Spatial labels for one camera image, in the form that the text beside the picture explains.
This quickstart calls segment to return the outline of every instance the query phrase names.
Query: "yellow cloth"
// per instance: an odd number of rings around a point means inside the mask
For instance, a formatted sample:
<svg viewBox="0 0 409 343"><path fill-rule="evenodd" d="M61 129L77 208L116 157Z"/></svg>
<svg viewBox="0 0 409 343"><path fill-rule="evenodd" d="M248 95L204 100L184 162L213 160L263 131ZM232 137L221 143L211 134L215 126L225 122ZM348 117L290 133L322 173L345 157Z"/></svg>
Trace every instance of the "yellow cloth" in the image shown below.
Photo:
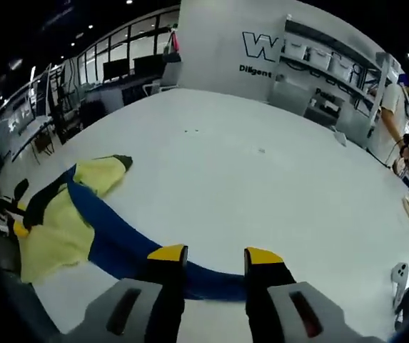
<svg viewBox="0 0 409 343"><path fill-rule="evenodd" d="M125 166L114 157L79 162L74 181L90 187L99 197L123 178ZM43 225L19 238L21 280L35 282L65 265L88 260L94 230L74 207L66 185L49 202Z"/></svg>

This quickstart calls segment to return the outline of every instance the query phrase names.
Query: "white storage bin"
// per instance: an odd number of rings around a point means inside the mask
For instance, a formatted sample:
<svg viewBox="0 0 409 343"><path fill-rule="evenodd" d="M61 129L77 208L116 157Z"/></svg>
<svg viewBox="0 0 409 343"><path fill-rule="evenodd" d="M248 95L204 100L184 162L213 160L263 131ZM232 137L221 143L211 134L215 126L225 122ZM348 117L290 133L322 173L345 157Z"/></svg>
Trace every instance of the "white storage bin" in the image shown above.
<svg viewBox="0 0 409 343"><path fill-rule="evenodd" d="M310 62L321 69L328 70L331 61L331 54L326 51L310 48Z"/></svg>
<svg viewBox="0 0 409 343"><path fill-rule="evenodd" d="M304 59L306 49L307 46L305 44L289 41L288 39L285 40L285 55L289 55L297 59Z"/></svg>
<svg viewBox="0 0 409 343"><path fill-rule="evenodd" d="M330 65L330 71L337 77L348 81L352 72L352 67L341 61L339 57L334 56Z"/></svg>

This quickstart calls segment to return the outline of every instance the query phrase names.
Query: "person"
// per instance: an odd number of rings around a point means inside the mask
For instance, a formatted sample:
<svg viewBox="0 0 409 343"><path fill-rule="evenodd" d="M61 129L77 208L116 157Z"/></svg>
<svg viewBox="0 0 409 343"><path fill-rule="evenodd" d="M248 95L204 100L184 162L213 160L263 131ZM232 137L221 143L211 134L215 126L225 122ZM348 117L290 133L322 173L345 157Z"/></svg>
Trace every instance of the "person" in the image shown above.
<svg viewBox="0 0 409 343"><path fill-rule="evenodd" d="M369 152L387 166L393 165L400 156L400 149L408 144L403 139L409 117L406 95L409 96L409 79L407 75L401 74L397 84L385 88L380 119L368 141Z"/></svg>

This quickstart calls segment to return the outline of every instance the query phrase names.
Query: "blue cloth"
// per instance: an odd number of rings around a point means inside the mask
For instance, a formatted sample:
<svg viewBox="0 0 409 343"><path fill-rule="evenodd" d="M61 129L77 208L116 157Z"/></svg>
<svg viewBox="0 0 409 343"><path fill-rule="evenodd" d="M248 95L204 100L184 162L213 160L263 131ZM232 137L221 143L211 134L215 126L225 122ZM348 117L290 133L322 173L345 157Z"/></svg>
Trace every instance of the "blue cloth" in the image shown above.
<svg viewBox="0 0 409 343"><path fill-rule="evenodd" d="M74 206L95 230L89 261L117 279L135 277L147 256L161 246L137 232L88 187L74 182L76 166L68 170L67 185ZM215 272L188 262L187 299L243 302L243 276Z"/></svg>

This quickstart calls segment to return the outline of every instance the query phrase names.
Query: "white tabletop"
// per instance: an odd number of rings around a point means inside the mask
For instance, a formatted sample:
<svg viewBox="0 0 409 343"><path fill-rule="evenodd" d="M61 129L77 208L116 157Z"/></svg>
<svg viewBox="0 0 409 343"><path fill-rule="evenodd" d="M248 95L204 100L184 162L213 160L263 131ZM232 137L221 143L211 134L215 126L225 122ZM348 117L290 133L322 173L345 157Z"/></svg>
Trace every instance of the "white tabletop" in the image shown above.
<svg viewBox="0 0 409 343"><path fill-rule="evenodd" d="M51 116L37 116L25 130L11 142L11 160L15 160L25 146L50 122Z"/></svg>
<svg viewBox="0 0 409 343"><path fill-rule="evenodd" d="M407 188L362 149L281 109L175 89L96 122L29 176L27 197L80 159L133 166L106 198L149 239L184 243L188 260L243 274L243 249L281 255L364 335L393 333L390 271L409 263ZM34 285L62 332L116 280L87 263ZM243 304L186 302L179 342L251 342Z"/></svg>

